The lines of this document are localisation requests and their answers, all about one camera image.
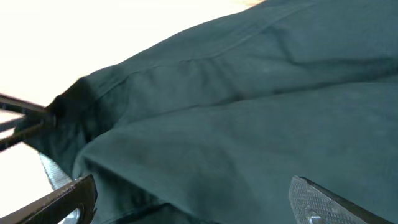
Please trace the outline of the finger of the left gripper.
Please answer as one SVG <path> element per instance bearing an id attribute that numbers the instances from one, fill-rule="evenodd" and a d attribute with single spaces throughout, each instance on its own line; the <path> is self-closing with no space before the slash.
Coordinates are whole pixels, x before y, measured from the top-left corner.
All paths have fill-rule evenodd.
<path id="1" fill-rule="evenodd" d="M 56 116 L 45 107 L 11 96 L 1 94 L 1 109 L 23 114 L 25 118 L 31 120 L 56 124 Z"/>
<path id="2" fill-rule="evenodd" d="M 44 124 L 36 124 L 22 131 L 18 131 L 9 137 L 1 139 L 1 151 L 5 151 L 12 146 L 39 134 L 44 129 L 44 127 Z"/>

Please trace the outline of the black shorts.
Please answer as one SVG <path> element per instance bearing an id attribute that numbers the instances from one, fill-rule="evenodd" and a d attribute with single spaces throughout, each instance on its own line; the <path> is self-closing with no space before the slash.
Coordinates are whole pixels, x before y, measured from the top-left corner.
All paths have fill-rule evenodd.
<path id="1" fill-rule="evenodd" d="M 94 223 L 293 223 L 293 176 L 397 221 L 397 2 L 265 1 L 74 83 L 27 140 Z"/>

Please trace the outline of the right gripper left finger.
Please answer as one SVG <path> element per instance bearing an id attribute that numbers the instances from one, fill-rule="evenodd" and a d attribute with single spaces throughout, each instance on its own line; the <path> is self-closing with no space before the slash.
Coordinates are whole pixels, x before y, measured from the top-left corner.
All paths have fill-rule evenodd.
<path id="1" fill-rule="evenodd" d="M 1 224 L 54 224 L 75 210 L 79 211 L 77 223 L 90 224 L 97 197 L 94 178 L 86 175 L 2 217 Z"/>

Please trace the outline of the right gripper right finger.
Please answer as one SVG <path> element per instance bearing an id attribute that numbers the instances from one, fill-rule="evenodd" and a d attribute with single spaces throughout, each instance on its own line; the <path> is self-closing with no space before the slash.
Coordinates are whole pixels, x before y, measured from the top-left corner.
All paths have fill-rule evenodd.
<path id="1" fill-rule="evenodd" d="M 298 224 L 392 224 L 305 177 L 292 177 L 289 201 Z"/>

